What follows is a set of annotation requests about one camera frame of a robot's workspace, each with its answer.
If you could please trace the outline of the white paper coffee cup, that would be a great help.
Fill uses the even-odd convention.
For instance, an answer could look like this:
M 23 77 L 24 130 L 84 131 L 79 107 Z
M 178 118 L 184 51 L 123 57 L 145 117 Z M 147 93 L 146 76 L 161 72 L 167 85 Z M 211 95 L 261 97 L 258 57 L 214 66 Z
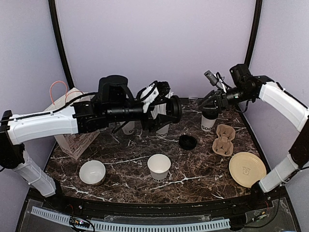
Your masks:
M 205 132 L 210 132 L 215 124 L 216 119 L 208 119 L 204 116 L 201 117 L 201 129 Z

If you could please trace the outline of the stack of black cup lids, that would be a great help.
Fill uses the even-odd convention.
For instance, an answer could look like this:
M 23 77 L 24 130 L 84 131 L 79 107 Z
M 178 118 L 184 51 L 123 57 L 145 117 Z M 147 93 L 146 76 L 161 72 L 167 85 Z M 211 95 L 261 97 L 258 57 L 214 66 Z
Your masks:
M 179 137 L 179 146 L 184 150 L 192 150 L 196 147 L 197 140 L 190 135 L 181 135 Z

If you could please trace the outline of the stack of white paper cups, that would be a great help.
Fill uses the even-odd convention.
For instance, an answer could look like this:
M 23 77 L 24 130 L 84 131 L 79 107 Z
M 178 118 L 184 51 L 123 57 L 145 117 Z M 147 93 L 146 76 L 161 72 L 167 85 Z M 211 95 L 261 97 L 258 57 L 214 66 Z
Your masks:
M 122 131 L 125 135 L 131 135 L 134 132 L 134 130 L 135 130 L 134 121 L 130 121 L 122 127 Z

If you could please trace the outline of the brown cardboard cup carrier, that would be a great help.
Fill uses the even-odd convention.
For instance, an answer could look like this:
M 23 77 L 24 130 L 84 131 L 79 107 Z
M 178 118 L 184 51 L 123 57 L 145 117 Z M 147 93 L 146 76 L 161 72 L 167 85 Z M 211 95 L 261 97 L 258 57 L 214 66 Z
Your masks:
M 220 124 L 217 126 L 216 134 L 218 137 L 212 144 L 213 152 L 225 157 L 231 156 L 234 150 L 232 141 L 236 136 L 234 128 L 225 124 Z

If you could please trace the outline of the white paper takeout bag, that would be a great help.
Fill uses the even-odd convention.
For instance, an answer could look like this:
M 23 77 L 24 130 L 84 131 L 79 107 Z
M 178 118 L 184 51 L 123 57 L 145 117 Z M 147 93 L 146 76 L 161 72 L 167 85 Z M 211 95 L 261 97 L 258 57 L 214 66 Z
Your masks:
M 64 84 L 65 82 L 59 80 L 51 84 L 49 93 L 52 103 L 45 109 L 46 111 L 58 110 L 76 97 L 79 97 L 79 99 L 75 100 L 75 103 L 83 103 L 90 100 L 89 96 L 82 96 L 85 92 L 82 92 L 75 87 L 68 89 L 67 85 L 65 85 L 65 94 L 58 99 L 54 99 L 52 89 L 58 83 Z M 98 130 L 90 133 L 79 133 L 77 122 L 69 122 L 65 123 L 65 128 L 61 129 L 60 133 L 55 135 L 55 139 L 65 154 L 77 160 L 98 135 Z

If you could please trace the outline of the black coffee cup lid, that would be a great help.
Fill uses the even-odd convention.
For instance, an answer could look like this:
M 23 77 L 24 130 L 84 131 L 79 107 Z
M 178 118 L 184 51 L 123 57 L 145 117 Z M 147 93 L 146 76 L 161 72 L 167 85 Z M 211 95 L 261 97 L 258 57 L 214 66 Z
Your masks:
M 215 120 L 218 118 L 217 110 L 210 109 L 210 108 L 203 108 L 202 116 L 208 120 Z

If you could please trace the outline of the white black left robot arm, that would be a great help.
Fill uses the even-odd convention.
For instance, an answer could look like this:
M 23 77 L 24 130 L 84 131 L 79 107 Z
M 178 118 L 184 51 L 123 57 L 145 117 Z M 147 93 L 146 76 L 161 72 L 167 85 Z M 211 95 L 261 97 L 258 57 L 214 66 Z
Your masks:
M 182 116 L 178 96 L 169 95 L 167 82 L 154 81 L 134 97 L 128 79 L 110 75 L 99 81 L 98 91 L 73 98 L 59 109 L 28 115 L 3 113 L 0 121 L 0 164 L 21 175 L 58 211 L 68 207 L 60 184 L 49 177 L 25 150 L 26 141 L 61 135 L 85 134 L 111 123 L 139 121 L 144 130 L 157 131 L 176 124 Z

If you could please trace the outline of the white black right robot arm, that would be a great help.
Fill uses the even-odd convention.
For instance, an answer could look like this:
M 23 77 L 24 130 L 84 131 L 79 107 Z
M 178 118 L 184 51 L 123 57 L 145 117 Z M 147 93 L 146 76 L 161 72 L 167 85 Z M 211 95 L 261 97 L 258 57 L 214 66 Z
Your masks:
M 306 168 L 309 161 L 309 109 L 293 95 L 288 93 L 279 82 L 266 75 L 254 76 L 245 64 L 238 64 L 230 70 L 235 87 L 226 85 L 219 73 L 206 71 L 204 75 L 212 86 L 217 87 L 208 93 L 201 102 L 202 110 L 221 113 L 241 102 L 255 102 L 257 99 L 272 106 L 285 119 L 287 126 L 277 130 L 271 126 L 267 131 L 273 135 L 295 135 L 287 156 L 265 177 L 253 185 L 254 193 L 247 198 L 246 205 L 256 210 L 265 202 L 264 193 L 272 191 L 278 185 L 292 178 Z

